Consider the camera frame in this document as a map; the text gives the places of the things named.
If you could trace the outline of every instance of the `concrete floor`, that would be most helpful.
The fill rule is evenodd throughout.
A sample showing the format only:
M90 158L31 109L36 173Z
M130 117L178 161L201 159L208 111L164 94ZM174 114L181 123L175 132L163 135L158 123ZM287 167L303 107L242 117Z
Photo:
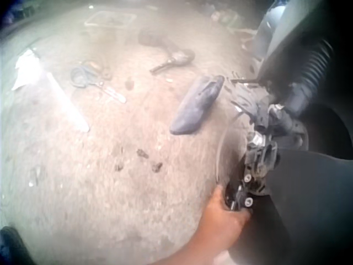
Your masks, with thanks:
M2 44L2 225L18 229L38 264L146 264L177 250L196 229L215 186L217 144L235 115L223 90L197 134L169 133L197 76L243 72L236 36L178 4L158 11L116 9L137 19L117 33L116 42L90 43L83 22L97 10L113 8L75 8L33 22ZM145 26L163 29L179 46L193 49L192 65L151 76L148 70L166 54L138 44ZM45 78L10 91L19 53L38 37L34 47L43 68L53 73L90 132L75 128ZM94 87L70 85L75 63L102 51L113 71L106 85L125 95L126 104ZM124 85L129 76L135 82L131 91ZM138 149L149 158L139 157ZM163 166L154 173L157 162Z

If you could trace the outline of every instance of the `black coil spring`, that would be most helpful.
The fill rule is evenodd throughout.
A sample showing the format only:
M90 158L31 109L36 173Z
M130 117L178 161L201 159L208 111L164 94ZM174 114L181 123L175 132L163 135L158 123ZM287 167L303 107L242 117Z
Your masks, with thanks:
M301 71L299 83L306 84L313 93L316 93L320 82L326 74L332 53L331 45L326 40L321 40L309 52L308 59Z

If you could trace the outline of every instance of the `person's arm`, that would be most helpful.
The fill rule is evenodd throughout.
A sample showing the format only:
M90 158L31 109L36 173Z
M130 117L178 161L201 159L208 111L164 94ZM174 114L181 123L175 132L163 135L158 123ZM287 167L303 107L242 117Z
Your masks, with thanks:
M212 264L218 254L236 242L249 219L246 209L240 212L227 209L223 188L218 185L190 241L175 254L151 265Z

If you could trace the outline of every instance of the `hand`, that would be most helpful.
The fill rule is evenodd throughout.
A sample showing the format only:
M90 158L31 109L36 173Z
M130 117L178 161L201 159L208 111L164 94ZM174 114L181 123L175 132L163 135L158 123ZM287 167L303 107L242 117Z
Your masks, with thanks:
M217 255L236 242L249 219L250 213L247 209L239 212L227 209L223 187L218 185L202 214L192 240L204 245L205 251Z

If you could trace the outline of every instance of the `screw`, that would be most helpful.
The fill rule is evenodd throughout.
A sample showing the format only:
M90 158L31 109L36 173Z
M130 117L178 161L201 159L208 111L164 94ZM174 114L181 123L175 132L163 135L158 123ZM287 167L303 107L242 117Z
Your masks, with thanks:
M245 183L249 183L251 180L252 180L252 175L250 175L250 174L245 175L245 177L244 177Z
M246 207L251 207L252 205L253 205L253 198L250 198L250 197L247 197L246 199L245 199L245 206Z

